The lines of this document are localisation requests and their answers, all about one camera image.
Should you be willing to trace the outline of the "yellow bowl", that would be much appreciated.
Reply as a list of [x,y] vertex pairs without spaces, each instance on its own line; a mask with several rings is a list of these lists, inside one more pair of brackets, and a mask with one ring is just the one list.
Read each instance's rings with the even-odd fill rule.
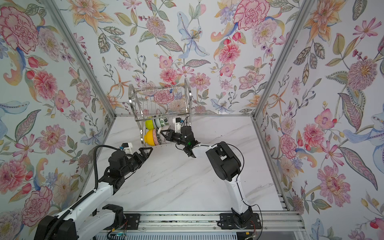
[[144,141],[149,146],[155,146],[153,139],[153,130],[148,130],[144,136]]

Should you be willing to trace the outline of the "lime green bowl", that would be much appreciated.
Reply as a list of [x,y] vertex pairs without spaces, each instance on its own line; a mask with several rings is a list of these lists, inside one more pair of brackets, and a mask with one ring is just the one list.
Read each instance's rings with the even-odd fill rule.
[[145,121],[145,126],[147,130],[153,130],[156,128],[156,124],[154,124],[153,120],[147,120]]

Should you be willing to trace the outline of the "steel wire dish rack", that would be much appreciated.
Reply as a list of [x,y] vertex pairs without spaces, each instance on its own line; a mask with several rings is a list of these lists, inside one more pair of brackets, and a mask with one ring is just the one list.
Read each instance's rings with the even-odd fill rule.
[[145,121],[167,118],[168,126],[155,128],[160,134],[161,129],[170,127],[174,129],[173,118],[179,117],[184,121],[184,126],[191,125],[192,91],[188,80],[177,86],[148,88],[137,90],[129,85],[128,91],[130,110],[139,127],[140,140],[144,147],[152,147],[145,143],[147,133]]

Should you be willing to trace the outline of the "pink striped bowl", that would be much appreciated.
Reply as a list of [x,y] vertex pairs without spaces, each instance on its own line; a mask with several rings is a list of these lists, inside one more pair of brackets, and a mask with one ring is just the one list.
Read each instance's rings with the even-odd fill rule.
[[159,134],[159,140],[161,145],[164,145],[167,143],[166,138],[162,134]]

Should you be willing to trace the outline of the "pale teal glass bowl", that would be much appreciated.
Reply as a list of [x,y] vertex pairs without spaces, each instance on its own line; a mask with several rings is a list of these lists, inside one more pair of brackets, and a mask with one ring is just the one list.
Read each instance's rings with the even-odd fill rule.
[[156,119],[156,125],[157,125],[157,128],[161,128],[162,127],[160,119]]

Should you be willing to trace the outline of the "black white floral bowl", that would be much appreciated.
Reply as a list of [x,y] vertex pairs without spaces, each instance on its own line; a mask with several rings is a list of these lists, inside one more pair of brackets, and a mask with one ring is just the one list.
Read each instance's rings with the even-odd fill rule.
[[153,139],[154,139],[154,144],[155,146],[160,145],[161,143],[159,142],[159,135],[157,130],[153,130]]

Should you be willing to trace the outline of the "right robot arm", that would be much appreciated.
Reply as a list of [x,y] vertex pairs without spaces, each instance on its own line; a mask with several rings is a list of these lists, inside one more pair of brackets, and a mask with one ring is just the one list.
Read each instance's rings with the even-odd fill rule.
[[240,183],[242,164],[233,152],[231,145],[226,142],[208,145],[198,142],[190,126],[181,127],[179,132],[172,129],[160,130],[160,134],[168,142],[183,146],[188,157],[207,158],[219,179],[227,186],[232,203],[231,211],[234,223],[239,228],[245,228],[253,216],[253,209],[243,196]]

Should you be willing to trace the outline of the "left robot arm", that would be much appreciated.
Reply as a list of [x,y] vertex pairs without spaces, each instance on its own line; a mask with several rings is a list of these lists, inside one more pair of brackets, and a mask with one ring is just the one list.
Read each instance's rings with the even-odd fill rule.
[[38,224],[36,240],[90,240],[103,230],[117,230],[129,220],[121,206],[105,204],[150,157],[152,147],[127,153],[116,148],[102,177],[96,177],[95,188],[77,202],[56,214],[46,216]]

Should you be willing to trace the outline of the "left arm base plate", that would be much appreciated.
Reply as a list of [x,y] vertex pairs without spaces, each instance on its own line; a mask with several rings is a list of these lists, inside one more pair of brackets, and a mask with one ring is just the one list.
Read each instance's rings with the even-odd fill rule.
[[105,230],[138,230],[140,218],[140,214],[124,214],[121,221],[119,220],[117,224],[113,224],[112,226],[105,228]]

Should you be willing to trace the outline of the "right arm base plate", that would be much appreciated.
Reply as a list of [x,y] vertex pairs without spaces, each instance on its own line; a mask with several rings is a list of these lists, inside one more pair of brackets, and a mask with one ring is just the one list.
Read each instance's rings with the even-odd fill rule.
[[250,217],[239,217],[233,213],[219,214],[217,226],[222,230],[261,230],[262,221],[258,214],[252,214]]

